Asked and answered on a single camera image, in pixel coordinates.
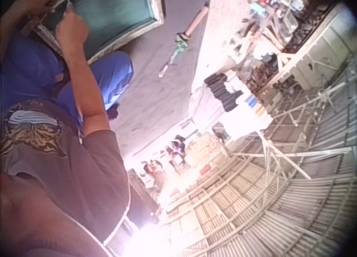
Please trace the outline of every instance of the corrugated metal sheet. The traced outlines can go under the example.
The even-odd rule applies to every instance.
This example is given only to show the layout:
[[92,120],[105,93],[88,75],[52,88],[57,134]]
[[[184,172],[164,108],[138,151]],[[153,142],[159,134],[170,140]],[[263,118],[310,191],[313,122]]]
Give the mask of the corrugated metal sheet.
[[[352,57],[326,89],[331,94],[322,91],[290,115],[284,111],[319,94],[285,96],[264,131],[282,152],[324,151],[290,157],[311,180],[283,158],[267,169],[264,157],[237,157],[172,204],[163,230],[179,256],[329,256],[338,249],[357,215],[356,74]],[[325,152],[336,148],[347,150]],[[263,153],[260,138],[247,137],[241,151]]]

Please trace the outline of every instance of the concrete floor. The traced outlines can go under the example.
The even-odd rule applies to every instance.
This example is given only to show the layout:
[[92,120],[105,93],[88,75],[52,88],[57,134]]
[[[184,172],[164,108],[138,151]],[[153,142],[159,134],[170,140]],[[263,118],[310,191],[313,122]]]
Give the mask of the concrete floor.
[[205,34],[191,92],[199,88],[213,73],[228,70],[234,65],[223,50],[223,43],[245,26],[243,18],[249,18],[247,0],[211,0]]
[[[136,74],[131,86],[119,100],[119,118],[112,122],[111,126],[118,136],[122,155],[128,163],[133,163],[136,159],[140,161],[139,156],[153,141],[184,120],[190,92],[199,88],[206,77],[224,67],[229,69],[229,66],[234,64],[223,52],[222,44],[244,26],[241,21],[249,16],[250,11],[247,0],[210,0],[206,27],[203,22],[201,29],[199,26],[194,31],[189,50],[175,60],[177,66],[171,67],[164,79],[158,80],[156,72],[167,61],[174,48],[173,43],[169,43],[172,48],[167,46],[164,39],[170,36],[169,39],[172,40],[173,33],[184,30],[188,25],[185,20],[180,19],[181,21],[175,22],[177,26],[163,30],[168,29],[170,17],[185,15],[188,18],[186,21],[189,22],[196,13],[194,11],[198,11],[198,7],[204,4],[202,0],[179,0],[177,6],[177,1],[164,1],[167,13],[165,24],[135,40],[134,46],[129,44],[124,47],[124,51],[128,50],[133,58]],[[192,8],[188,2],[193,2],[197,7]],[[170,10],[172,12],[178,7],[185,7],[182,10],[184,14],[170,14]],[[199,47],[198,35],[203,31],[202,44]],[[146,45],[145,51],[142,52],[144,43],[154,35],[162,36],[160,42]],[[161,61],[152,61],[157,57],[160,57]]]

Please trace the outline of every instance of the person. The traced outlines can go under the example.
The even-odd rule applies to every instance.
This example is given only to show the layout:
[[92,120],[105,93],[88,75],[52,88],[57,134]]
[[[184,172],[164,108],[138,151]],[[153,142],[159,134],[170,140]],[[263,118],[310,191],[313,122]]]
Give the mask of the person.
[[131,80],[127,55],[88,66],[88,27],[70,7],[56,27],[70,84],[50,88],[63,64],[15,33],[49,0],[16,0],[1,18],[1,250],[12,256],[110,256],[106,245],[130,203],[110,108]]

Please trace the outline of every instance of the gray t-shirt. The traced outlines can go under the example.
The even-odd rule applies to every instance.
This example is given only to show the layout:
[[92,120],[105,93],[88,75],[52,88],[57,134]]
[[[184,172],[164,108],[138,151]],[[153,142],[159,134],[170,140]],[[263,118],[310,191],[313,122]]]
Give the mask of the gray t-shirt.
[[1,170],[37,178],[53,202],[101,242],[128,211],[128,176],[115,133],[97,131],[81,144],[74,121],[49,101],[27,101],[2,114]]

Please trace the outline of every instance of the handle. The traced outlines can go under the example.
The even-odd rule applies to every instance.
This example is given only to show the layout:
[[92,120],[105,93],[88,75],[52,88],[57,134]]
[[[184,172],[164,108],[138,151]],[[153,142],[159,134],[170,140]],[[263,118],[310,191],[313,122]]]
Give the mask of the handle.
[[195,19],[191,22],[189,27],[186,29],[184,34],[186,36],[190,36],[193,30],[197,27],[197,25],[201,22],[201,20],[205,17],[208,13],[209,8],[207,6],[203,6],[200,12],[196,15]]
[[166,64],[165,66],[163,66],[163,68],[160,70],[160,72],[158,73],[158,77],[163,77],[166,70],[168,68],[168,64]]

